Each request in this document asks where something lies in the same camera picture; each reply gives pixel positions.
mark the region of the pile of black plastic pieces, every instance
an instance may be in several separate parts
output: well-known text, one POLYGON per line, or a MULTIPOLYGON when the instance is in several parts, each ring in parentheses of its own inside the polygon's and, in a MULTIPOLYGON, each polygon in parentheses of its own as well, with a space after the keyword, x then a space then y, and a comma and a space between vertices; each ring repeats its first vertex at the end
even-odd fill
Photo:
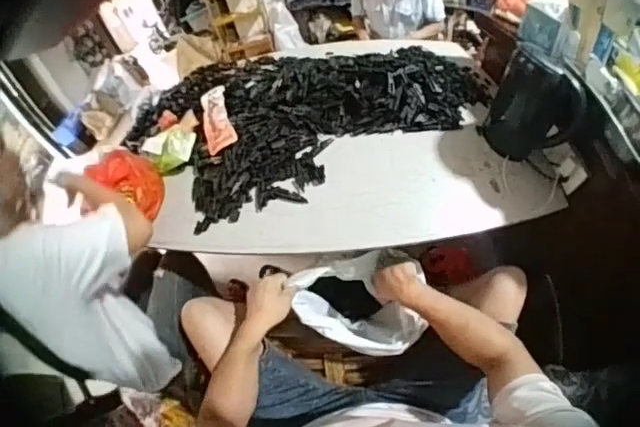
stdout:
POLYGON ((325 181, 314 159, 335 137, 458 129, 458 108, 487 100, 468 68, 418 47, 356 57, 264 57, 196 70, 140 113, 125 145, 137 152, 158 132, 164 110, 181 117, 193 109, 202 119, 200 97, 217 85, 226 87, 239 140, 211 158, 197 131, 192 197, 204 219, 196 234, 223 219, 236 222, 250 201, 258 211, 275 199, 307 203, 305 187, 325 181), (273 185, 290 179, 295 191, 273 185))

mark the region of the white shirt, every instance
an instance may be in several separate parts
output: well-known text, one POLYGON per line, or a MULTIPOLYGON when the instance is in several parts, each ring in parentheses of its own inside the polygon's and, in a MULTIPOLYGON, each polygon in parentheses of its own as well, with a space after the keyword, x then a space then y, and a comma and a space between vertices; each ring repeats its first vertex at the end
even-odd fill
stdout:
POLYGON ((113 205, 72 224, 30 224, 0 239, 0 304, 62 360, 141 391, 180 371, 153 323, 120 293, 131 259, 113 205))
POLYGON ((445 18, 442 0, 351 0, 351 15, 369 19, 383 39, 403 38, 445 18))
MULTIPOLYGON (((542 374, 525 375, 514 380, 498 393, 491 408, 494 419, 489 424, 491 427, 598 427, 589 415, 572 407, 560 389, 542 374)), ((334 412, 306 427, 427 427, 443 424, 459 425, 414 407, 369 404, 334 412)))

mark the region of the white table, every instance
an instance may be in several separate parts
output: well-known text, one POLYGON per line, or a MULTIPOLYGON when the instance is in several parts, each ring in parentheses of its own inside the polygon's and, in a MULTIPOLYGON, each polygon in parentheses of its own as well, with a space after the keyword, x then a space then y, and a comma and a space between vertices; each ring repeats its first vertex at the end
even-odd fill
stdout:
MULTIPOLYGON (((357 55, 421 45, 471 64, 450 42, 368 41, 309 46, 281 53, 357 55)), ((477 110, 484 115, 485 109, 477 110)), ((326 183, 308 187, 307 205, 273 201, 257 213, 246 204, 235 224, 193 235, 193 174, 167 177, 166 199, 150 245, 203 253, 293 254, 370 249, 440 240, 523 222, 567 206, 561 188, 526 164, 495 154, 470 125, 453 132, 340 138, 317 158, 326 183)))

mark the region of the gray shorts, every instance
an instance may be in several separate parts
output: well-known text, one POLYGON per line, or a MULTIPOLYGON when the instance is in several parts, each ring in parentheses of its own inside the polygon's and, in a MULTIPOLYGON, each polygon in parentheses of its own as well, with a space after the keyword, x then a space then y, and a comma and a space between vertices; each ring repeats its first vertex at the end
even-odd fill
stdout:
MULTIPOLYGON (((173 272, 154 279, 147 313, 160 339, 185 365, 193 365, 181 332, 182 306, 210 295, 173 272)), ((505 326, 515 330, 515 326, 505 326)), ((267 344, 260 360, 260 388, 251 425, 302 426, 320 416, 373 402, 411 405, 460 424, 486 423, 490 404, 482 373, 455 355, 427 330, 405 354, 393 359, 392 376, 367 388, 329 383, 267 344)))

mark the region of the man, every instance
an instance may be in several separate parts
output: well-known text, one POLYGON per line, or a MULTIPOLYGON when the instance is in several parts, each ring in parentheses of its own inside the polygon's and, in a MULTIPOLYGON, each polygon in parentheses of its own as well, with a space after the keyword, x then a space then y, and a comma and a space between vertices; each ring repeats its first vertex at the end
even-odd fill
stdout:
POLYGON ((360 40, 433 39, 445 28, 442 0, 351 0, 351 15, 360 40))
POLYGON ((495 427, 596 427, 511 332, 525 299, 522 271, 494 269, 446 295, 418 282, 413 269, 386 268, 374 287, 379 299, 400 302, 429 322, 416 352, 421 358, 407 366, 414 379, 370 389, 333 386, 264 343, 289 312, 293 293, 282 274, 249 290, 244 316, 219 299, 191 300, 183 327, 211 370, 198 425, 412 427, 491 419, 495 427), (484 412, 489 400, 492 415, 484 412))
POLYGON ((152 320, 122 293, 151 224, 124 196, 71 173, 55 182, 95 209, 63 226, 30 220, 17 156, 0 152, 0 305, 65 362, 143 391, 180 371, 152 320))

